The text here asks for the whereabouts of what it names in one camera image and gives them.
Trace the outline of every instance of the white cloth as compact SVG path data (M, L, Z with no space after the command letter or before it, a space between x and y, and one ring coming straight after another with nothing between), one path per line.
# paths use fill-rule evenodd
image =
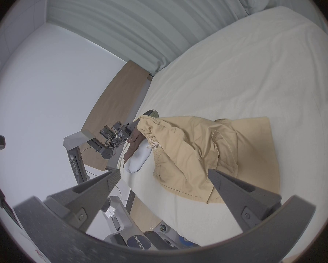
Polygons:
M140 170L144 162L147 160L149 154L151 154L152 148L150 147L148 140L145 139L140 143L133 155L124 164L124 170L128 173L136 173Z
M149 109L210 120L267 116L282 202L296 194L316 205L289 256L314 239L328 217L328 35L317 25L285 7L233 23L154 76L138 116ZM180 235L208 245L241 232L226 205L171 194L153 169L152 153L138 173L122 171L122 178Z

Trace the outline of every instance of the mattress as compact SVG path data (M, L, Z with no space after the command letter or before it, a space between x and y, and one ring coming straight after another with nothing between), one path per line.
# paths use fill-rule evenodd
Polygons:
M276 7L219 30L156 74L137 116L150 109L160 117L269 117L282 203L298 195L316 205L289 256L314 239L328 218L328 35L317 25ZM118 166L138 198L188 240L204 246L241 233L226 205L166 191L152 176L153 154L137 173L123 171L122 157Z

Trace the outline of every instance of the drawstring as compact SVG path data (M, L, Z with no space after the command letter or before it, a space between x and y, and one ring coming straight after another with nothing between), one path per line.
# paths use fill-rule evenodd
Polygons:
M153 141L151 138L148 138L148 140L149 140L149 145L147 146L147 148L157 149L158 147L162 147L159 144L159 142Z

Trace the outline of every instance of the screw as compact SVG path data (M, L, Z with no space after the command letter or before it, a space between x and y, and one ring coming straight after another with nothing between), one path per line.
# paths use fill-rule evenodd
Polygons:
M162 224L159 228L159 230L161 230L162 232L166 231L166 226L164 224Z

